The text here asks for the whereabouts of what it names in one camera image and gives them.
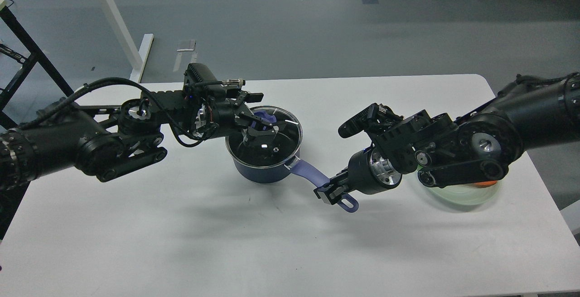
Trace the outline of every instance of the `cable connector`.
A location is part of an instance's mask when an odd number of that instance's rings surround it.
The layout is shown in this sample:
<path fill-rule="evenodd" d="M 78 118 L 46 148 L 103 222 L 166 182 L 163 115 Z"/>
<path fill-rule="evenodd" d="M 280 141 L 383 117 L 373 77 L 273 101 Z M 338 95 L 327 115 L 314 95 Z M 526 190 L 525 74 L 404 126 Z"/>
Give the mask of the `cable connector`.
<path fill-rule="evenodd" d="M 223 86 L 235 86 L 236 88 L 240 89 L 242 86 L 244 86 L 244 84 L 246 84 L 245 80 L 242 80 L 240 78 L 236 78 L 236 79 L 228 79 L 228 80 L 223 80 L 222 81 L 222 85 Z"/>

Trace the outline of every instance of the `black metal frame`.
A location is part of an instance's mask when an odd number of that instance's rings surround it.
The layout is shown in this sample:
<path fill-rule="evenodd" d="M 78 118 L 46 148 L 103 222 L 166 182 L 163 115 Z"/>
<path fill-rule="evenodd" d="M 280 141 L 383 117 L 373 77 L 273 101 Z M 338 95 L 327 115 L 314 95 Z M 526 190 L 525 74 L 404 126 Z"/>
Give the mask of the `black metal frame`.
<path fill-rule="evenodd" d="M 20 87 L 22 82 L 24 82 L 24 79 L 27 77 L 27 75 L 31 72 L 31 70 L 37 63 L 40 64 L 42 68 L 44 68 L 48 76 L 52 78 L 54 83 L 58 85 L 58 87 L 63 91 L 65 95 L 67 96 L 72 95 L 74 91 L 66 83 L 64 78 L 60 75 L 58 70 L 56 70 L 54 65 L 52 65 L 52 62 L 50 62 L 48 57 L 46 57 L 46 55 L 42 52 L 40 47 L 38 47 L 38 45 L 31 38 L 31 36 L 25 31 L 22 25 L 20 25 L 20 23 L 16 19 L 16 16 L 14 16 L 14 14 L 12 14 L 12 12 L 8 9 L 8 6 L 5 6 L 0 10 L 0 17 L 2 18 L 4 23 L 8 25 L 9 29 L 12 30 L 14 35 L 18 37 L 18 39 L 21 41 L 24 47 L 26 47 L 26 49 L 30 52 L 29 57 L 23 57 L 21 54 L 12 51 L 12 49 L 9 49 L 4 45 L 0 47 L 2 48 L 0 49 L 0 53 L 6 54 L 6 56 L 9 56 L 10 58 L 13 58 L 14 60 L 22 64 L 20 70 L 16 72 L 16 74 L 14 75 L 14 77 L 12 77 L 12 80 L 8 83 L 6 88 L 2 89 L 2 92 L 0 93 L 0 125 L 8 129 L 16 127 L 17 124 L 3 112 L 4 107 L 6 107 L 10 99 L 12 99 L 12 97 L 16 93 L 16 90 Z"/>

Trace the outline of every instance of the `white desk frame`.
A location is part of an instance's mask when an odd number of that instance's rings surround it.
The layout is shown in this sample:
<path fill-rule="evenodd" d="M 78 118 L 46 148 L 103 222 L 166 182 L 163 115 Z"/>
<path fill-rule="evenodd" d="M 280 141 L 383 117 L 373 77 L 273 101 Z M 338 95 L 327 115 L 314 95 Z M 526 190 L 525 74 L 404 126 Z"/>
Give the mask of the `white desk frame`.
<path fill-rule="evenodd" d="M 145 63 L 149 57 L 149 51 L 151 50 L 151 44 L 153 43 L 153 34 L 147 33 L 143 35 L 143 40 L 141 41 L 141 46 L 139 50 L 131 35 L 119 9 L 117 8 L 114 0 L 99 0 L 101 8 L 111 26 L 113 32 L 119 44 L 121 45 L 127 59 L 129 60 L 133 70 L 131 71 L 130 80 L 135 82 L 140 82 L 143 76 L 143 70 L 145 69 Z"/>

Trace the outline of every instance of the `orange object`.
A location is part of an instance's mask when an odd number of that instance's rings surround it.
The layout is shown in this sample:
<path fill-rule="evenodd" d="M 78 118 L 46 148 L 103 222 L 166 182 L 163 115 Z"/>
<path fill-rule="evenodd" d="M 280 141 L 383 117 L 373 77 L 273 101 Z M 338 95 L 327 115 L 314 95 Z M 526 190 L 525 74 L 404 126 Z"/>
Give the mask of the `orange object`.
<path fill-rule="evenodd" d="M 479 183 L 473 183 L 472 185 L 477 187 L 477 188 L 486 188 L 489 186 L 493 186 L 497 183 L 497 180 L 490 180 L 489 182 L 479 182 Z"/>

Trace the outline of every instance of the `gray floor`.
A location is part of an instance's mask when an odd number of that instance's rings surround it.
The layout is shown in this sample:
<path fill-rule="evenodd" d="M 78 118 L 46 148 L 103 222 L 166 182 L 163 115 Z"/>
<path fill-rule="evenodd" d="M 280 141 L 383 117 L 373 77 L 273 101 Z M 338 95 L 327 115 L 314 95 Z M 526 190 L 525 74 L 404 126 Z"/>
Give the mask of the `gray floor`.
<path fill-rule="evenodd" d="M 96 0 L 15 1 L 11 10 L 71 86 L 129 75 Z M 198 61 L 218 78 L 476 73 L 493 91 L 516 73 L 558 77 L 579 70 L 578 1 L 116 0 L 137 43 L 143 33 L 155 34 L 144 82 L 181 81 L 187 58 L 174 72 L 175 50 L 196 39 Z M 20 49 L 4 24 L 0 39 Z M 1 85 L 14 70 L 0 56 Z M 36 70 L 6 112 L 30 120 L 58 97 Z M 580 144 L 530 155 L 559 208 L 580 199 Z"/>

